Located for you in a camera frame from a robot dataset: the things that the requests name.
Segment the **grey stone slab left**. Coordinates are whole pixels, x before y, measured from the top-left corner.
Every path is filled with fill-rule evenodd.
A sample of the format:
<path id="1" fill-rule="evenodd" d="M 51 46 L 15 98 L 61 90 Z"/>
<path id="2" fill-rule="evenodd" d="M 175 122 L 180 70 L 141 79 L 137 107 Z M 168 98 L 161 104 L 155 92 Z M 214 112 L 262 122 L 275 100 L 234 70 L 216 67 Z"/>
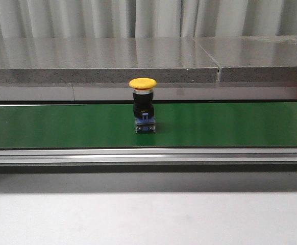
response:
<path id="1" fill-rule="evenodd" d="M 218 68 L 190 38 L 0 39 L 0 84 L 214 83 Z"/>

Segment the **grey stone slab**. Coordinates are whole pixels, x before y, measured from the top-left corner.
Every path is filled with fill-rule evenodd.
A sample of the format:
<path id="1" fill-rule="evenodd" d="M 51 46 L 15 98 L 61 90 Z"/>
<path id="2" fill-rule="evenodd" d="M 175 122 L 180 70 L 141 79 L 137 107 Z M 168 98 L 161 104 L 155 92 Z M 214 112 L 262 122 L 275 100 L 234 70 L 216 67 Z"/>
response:
<path id="1" fill-rule="evenodd" d="M 0 84 L 214 83 L 218 68 L 190 38 L 0 39 Z"/>
<path id="2" fill-rule="evenodd" d="M 196 37 L 222 83 L 297 83 L 297 36 Z"/>

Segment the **grey stone slab right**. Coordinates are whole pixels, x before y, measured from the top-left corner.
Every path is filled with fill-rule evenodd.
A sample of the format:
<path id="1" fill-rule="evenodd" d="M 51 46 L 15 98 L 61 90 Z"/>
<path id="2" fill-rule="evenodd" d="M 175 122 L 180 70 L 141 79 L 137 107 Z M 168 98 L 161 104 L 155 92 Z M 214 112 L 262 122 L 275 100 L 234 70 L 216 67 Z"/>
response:
<path id="1" fill-rule="evenodd" d="M 297 36 L 196 37 L 222 83 L 297 83 Z"/>

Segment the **green conveyor belt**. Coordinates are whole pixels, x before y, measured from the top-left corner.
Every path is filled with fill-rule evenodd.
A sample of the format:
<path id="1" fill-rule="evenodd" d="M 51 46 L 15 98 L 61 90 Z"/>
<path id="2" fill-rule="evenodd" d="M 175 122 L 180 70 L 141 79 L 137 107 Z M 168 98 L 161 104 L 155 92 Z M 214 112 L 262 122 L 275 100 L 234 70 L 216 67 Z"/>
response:
<path id="1" fill-rule="evenodd" d="M 297 102 L 156 104 L 135 132 L 131 104 L 0 107 L 0 149 L 297 146 Z"/>

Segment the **grey pleated curtain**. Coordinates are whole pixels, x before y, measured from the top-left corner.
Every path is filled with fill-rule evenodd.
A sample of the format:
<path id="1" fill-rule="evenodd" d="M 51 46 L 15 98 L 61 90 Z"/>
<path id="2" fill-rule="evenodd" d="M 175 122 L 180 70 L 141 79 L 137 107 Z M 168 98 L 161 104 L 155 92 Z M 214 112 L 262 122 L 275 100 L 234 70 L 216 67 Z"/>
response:
<path id="1" fill-rule="evenodd" d="M 297 1 L 0 1 L 0 38 L 297 35 Z"/>

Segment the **aluminium conveyor side rail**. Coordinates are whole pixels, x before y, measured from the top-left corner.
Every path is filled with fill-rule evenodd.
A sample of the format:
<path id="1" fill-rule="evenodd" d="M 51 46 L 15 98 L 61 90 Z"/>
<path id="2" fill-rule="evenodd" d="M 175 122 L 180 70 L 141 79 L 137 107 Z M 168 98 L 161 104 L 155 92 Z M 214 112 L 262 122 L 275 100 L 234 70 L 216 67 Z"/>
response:
<path id="1" fill-rule="evenodd" d="M 0 150 L 0 167 L 297 164 L 297 148 Z"/>

